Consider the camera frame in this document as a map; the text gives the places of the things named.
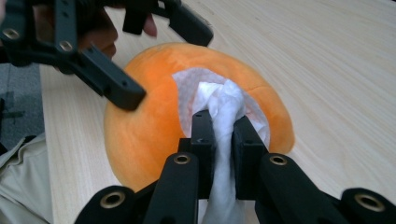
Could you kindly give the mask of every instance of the floor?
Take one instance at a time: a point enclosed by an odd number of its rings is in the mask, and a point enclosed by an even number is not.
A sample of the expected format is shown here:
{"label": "floor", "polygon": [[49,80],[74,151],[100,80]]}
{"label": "floor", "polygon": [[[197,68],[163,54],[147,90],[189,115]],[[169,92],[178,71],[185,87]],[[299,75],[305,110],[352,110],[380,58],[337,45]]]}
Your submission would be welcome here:
{"label": "floor", "polygon": [[0,142],[8,150],[23,137],[44,132],[37,64],[27,67],[0,64],[0,98],[5,100],[5,109],[1,114]]}

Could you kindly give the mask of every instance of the stuffed toy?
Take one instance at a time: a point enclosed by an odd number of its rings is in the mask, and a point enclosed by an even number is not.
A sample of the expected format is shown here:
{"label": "stuffed toy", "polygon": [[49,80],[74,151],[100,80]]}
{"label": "stuffed toy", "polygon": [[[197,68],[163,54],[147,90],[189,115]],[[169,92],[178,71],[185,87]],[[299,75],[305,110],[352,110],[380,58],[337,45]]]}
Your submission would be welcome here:
{"label": "stuffed toy", "polygon": [[170,43],[146,49],[125,72],[147,92],[135,111],[109,102],[105,114],[106,154],[121,182],[138,191],[157,180],[166,158],[177,152],[182,131],[173,74],[204,68],[236,83],[252,97],[269,123],[270,152],[288,153],[294,143],[290,115],[276,91],[251,67],[213,49]]}

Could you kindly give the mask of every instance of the beige pants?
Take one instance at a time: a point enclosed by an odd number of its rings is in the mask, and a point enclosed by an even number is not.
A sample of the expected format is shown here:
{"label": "beige pants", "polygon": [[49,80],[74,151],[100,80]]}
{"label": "beige pants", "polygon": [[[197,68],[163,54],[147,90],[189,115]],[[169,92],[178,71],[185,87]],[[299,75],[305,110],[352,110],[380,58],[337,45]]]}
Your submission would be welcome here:
{"label": "beige pants", "polygon": [[22,143],[0,157],[0,223],[52,223],[45,135]]}

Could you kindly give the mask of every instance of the light wood tabletop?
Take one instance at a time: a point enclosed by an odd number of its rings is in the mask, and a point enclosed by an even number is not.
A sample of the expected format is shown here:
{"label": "light wood tabletop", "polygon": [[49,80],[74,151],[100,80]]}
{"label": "light wood tabletop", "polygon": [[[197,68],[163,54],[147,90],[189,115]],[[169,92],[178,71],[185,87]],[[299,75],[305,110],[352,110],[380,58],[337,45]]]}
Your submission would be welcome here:
{"label": "light wood tabletop", "polygon": [[[185,0],[207,19],[210,48],[257,69],[290,112],[289,154],[319,189],[348,188],[396,203],[396,2],[391,0]],[[109,9],[120,30],[123,10]],[[182,42],[155,17],[158,37],[119,32],[114,62]],[[55,223],[72,223],[98,190],[119,184],[106,159],[106,99],[75,76],[41,66]]]}

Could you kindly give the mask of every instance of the white tissue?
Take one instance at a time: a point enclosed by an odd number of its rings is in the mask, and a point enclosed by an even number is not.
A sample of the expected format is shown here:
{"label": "white tissue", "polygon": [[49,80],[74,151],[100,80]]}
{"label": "white tissue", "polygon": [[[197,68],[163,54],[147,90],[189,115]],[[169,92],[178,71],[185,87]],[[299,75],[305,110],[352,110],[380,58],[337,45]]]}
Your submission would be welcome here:
{"label": "white tissue", "polygon": [[173,74],[173,78],[177,83],[178,112],[184,134],[191,137],[191,118],[196,112],[208,109],[212,118],[217,143],[215,173],[202,221],[208,224],[244,223],[244,203],[235,199],[231,160],[233,124],[246,115],[268,147],[268,121],[247,93],[210,70],[190,68]]}

